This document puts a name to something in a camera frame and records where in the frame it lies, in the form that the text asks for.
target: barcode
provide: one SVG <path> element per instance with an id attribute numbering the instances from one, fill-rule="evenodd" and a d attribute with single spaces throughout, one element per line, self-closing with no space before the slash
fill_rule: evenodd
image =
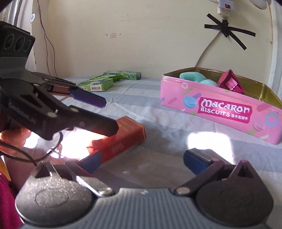
<path id="1" fill-rule="evenodd" d="M 91 88 L 92 91 L 101 90 L 101 86 L 91 86 L 90 88 Z"/>

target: orange box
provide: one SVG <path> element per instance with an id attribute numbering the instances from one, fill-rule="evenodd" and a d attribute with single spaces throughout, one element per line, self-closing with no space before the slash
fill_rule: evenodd
<path id="1" fill-rule="evenodd" d="M 116 135 L 94 140 L 92 147 L 88 147 L 90 156 L 80 161 L 87 172 L 93 173 L 101 164 L 145 140 L 142 124 L 127 116 L 119 118 L 117 123 L 119 130 Z"/>

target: electric outlet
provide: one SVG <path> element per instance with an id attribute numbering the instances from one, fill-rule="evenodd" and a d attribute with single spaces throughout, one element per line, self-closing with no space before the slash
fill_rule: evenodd
<path id="1" fill-rule="evenodd" d="M 116 33 L 111 33 L 111 38 L 116 38 Z"/>

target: teal plush toy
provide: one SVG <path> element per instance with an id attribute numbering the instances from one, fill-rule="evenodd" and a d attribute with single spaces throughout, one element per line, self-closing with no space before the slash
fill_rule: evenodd
<path id="1" fill-rule="evenodd" d="M 212 81 L 212 80 L 203 80 L 200 83 L 207 84 L 207 85 L 210 85 L 210 86 L 218 87 L 217 83 Z"/>
<path id="2" fill-rule="evenodd" d="M 198 83 L 200 83 L 203 80 L 206 80 L 206 78 L 199 72 L 184 72 L 180 74 L 179 78 L 183 80 L 198 82 Z"/>
<path id="3" fill-rule="evenodd" d="M 216 82 L 212 80 L 208 80 L 204 75 L 202 75 L 199 72 L 183 72 L 180 74 L 179 78 L 183 80 L 190 80 L 190 81 L 218 87 Z"/>

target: person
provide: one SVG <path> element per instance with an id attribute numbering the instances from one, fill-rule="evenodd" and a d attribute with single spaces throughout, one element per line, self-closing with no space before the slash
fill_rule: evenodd
<path id="1" fill-rule="evenodd" d="M 31 131 L 25 127 L 16 130 L 5 130 L 0 133 L 0 140 L 17 148 L 23 148 Z M 0 146 L 0 150 L 15 155 L 15 150 Z M 18 229 L 23 223 L 15 207 L 17 190 L 14 188 L 4 161 L 0 158 L 0 228 Z"/>

